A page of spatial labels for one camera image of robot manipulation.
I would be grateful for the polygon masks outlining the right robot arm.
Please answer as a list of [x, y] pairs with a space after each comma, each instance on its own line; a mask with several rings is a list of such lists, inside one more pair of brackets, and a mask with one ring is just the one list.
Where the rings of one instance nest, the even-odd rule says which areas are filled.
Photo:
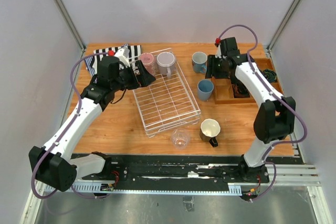
[[233, 100], [234, 91], [253, 97], [258, 106], [253, 128], [255, 140], [241, 157], [236, 174], [250, 182], [265, 172], [265, 159], [274, 144], [293, 132], [296, 102], [284, 97], [263, 76], [254, 59], [240, 53], [234, 37], [215, 40], [217, 53], [207, 57], [207, 79], [223, 79], [227, 85], [225, 96]]

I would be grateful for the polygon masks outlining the black white-lined mug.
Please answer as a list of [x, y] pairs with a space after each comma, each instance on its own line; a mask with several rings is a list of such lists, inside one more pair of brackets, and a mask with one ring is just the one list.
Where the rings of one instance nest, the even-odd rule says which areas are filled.
[[221, 131], [219, 123], [214, 119], [205, 119], [200, 126], [199, 136], [203, 142], [209, 142], [212, 147], [218, 146], [217, 136]]

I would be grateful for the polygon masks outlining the pink ghost mug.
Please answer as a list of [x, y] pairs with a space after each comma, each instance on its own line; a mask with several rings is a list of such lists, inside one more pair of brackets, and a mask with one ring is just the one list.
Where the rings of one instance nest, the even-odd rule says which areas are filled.
[[153, 76], [156, 74], [156, 58], [149, 52], [142, 53], [139, 56], [145, 69]]

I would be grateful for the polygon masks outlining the lilac grey mug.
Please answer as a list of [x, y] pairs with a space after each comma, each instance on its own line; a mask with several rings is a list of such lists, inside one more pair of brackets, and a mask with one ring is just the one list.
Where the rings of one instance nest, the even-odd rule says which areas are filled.
[[175, 70], [176, 57], [171, 52], [162, 52], [156, 58], [159, 73], [168, 79]]

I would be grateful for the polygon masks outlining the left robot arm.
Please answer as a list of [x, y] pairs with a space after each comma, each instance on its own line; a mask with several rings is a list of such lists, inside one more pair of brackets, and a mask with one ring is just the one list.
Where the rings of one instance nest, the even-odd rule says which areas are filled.
[[72, 158], [73, 151], [91, 123], [115, 103], [116, 92], [147, 87], [155, 80], [141, 60], [130, 63], [124, 56], [104, 56], [89, 85], [76, 93], [78, 103], [69, 118], [43, 147], [34, 146], [29, 151], [32, 190], [36, 190], [35, 181], [65, 192], [76, 180], [91, 174], [108, 179], [112, 175], [109, 155], [93, 152]]

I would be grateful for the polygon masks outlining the plain blue cup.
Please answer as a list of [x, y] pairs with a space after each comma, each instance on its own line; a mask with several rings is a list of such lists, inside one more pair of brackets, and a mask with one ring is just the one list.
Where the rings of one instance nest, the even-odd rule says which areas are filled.
[[214, 85], [210, 80], [201, 80], [197, 84], [197, 96], [201, 101], [207, 101], [214, 90]]

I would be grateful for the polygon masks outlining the blue floral mug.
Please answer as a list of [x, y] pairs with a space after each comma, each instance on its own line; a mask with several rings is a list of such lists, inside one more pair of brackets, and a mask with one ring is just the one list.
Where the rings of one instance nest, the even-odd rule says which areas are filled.
[[205, 54], [204, 52], [195, 52], [192, 55], [192, 67], [195, 73], [206, 73], [207, 54]]

